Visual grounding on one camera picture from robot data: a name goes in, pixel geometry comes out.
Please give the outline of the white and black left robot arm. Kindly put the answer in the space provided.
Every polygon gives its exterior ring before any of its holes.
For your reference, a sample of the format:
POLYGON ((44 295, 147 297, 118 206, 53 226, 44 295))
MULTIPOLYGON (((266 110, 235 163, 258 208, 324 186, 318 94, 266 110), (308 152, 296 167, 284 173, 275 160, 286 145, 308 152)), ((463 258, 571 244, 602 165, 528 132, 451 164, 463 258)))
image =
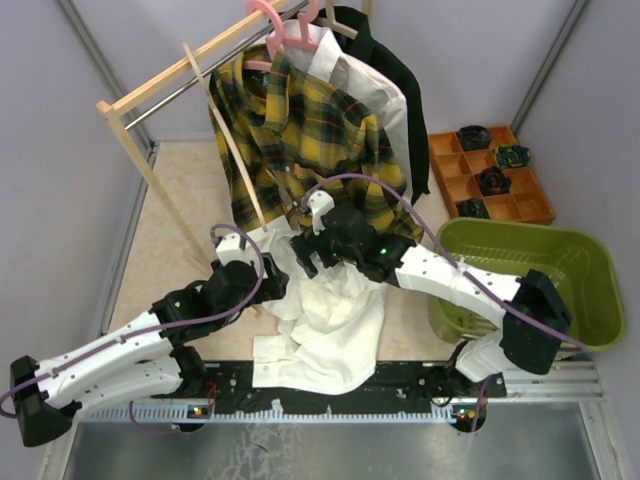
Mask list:
POLYGON ((269 253, 213 266, 209 279, 166 294, 89 344, 49 360, 15 360, 7 397, 23 445, 52 442, 112 405, 201 394, 208 373, 193 341, 232 324, 249 306, 282 299, 289 283, 269 253))

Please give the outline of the pink plastic hanger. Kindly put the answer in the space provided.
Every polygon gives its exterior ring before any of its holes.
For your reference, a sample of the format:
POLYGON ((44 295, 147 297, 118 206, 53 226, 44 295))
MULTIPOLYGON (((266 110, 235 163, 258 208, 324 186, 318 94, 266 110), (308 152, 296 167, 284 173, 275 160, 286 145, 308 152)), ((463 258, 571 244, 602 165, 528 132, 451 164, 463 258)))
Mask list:
POLYGON ((274 32, 265 38, 265 45, 268 52, 267 60, 245 59, 243 67, 255 71, 269 71, 272 68, 272 61, 278 52, 285 47, 315 52, 319 43, 316 42, 310 33, 309 25, 300 21, 285 21, 274 28, 274 32))

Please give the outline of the yellow black plaid shirt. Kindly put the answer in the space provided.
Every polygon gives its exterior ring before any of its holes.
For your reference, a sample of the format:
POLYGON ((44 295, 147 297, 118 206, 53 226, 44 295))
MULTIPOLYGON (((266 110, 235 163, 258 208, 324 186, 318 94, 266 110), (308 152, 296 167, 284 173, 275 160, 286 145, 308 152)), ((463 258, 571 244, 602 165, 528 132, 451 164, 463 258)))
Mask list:
POLYGON ((257 45, 223 64, 209 90, 238 147, 250 194, 223 133, 216 134, 235 224, 251 231, 284 215, 281 194, 299 203, 319 182, 336 203, 352 202, 381 233, 415 241, 423 229, 398 203, 405 175, 378 117, 330 83, 295 68, 283 53, 269 72, 245 69, 270 59, 257 45))

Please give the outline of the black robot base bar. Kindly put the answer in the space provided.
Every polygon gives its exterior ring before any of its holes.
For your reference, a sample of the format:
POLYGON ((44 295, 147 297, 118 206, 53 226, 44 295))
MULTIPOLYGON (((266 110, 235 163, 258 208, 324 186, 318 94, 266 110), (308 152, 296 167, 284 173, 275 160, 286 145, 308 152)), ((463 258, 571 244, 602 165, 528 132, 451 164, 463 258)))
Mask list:
POLYGON ((471 432, 482 427, 488 400, 505 396, 502 375, 474 382, 450 361, 380 361, 354 377, 293 377, 220 361, 168 397, 186 402, 196 422, 435 422, 471 432))

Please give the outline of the beige wooden hanger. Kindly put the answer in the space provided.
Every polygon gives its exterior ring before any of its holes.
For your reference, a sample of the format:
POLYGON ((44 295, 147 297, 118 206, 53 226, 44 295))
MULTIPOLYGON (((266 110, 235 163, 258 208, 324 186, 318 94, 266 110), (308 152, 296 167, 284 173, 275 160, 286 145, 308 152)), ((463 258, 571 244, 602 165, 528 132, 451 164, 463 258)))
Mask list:
POLYGON ((249 195, 251 204, 254 208, 254 211, 258 217, 259 220, 259 224, 261 229, 266 232, 267 231, 267 222, 265 220, 261 205, 259 203, 259 200, 257 198, 255 189, 253 187, 252 181, 250 179, 249 176, 249 172, 246 168, 246 165, 244 163, 244 160, 241 156, 240 150, 237 147, 233 136, 229 130, 229 128, 227 127, 221 112, 219 111, 219 109, 217 108, 214 99, 211 95, 211 92, 209 90, 208 84, 204 79, 204 75, 200 69, 200 66, 198 64, 198 62, 195 59, 195 56, 192 52, 192 50, 190 49, 189 45, 186 42, 182 43, 182 48, 185 52, 186 58, 189 61, 189 64, 191 66, 191 69, 194 72, 195 78, 197 80, 197 82, 199 83, 199 85, 202 87, 208 107, 214 117, 214 120, 216 122, 216 124, 219 127, 219 130, 222 132, 222 135, 225 139, 225 142, 227 144, 227 146, 229 147, 229 150, 231 152, 231 157, 234 160, 236 167, 240 173, 240 176, 242 178, 243 184, 247 190, 247 193, 249 195))

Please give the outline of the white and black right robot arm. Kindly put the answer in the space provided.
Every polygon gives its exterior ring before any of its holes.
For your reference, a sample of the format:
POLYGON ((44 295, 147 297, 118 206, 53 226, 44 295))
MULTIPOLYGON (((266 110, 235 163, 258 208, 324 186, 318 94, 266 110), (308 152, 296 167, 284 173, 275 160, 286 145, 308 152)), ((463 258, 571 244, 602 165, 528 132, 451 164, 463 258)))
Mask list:
POLYGON ((571 315, 546 274, 499 274, 451 262, 410 238, 377 232, 349 203, 315 210, 312 226, 290 244, 308 277, 345 262, 373 282, 423 292, 490 321, 494 332, 459 346, 446 372, 458 395, 510 367, 547 374, 567 339, 571 315))

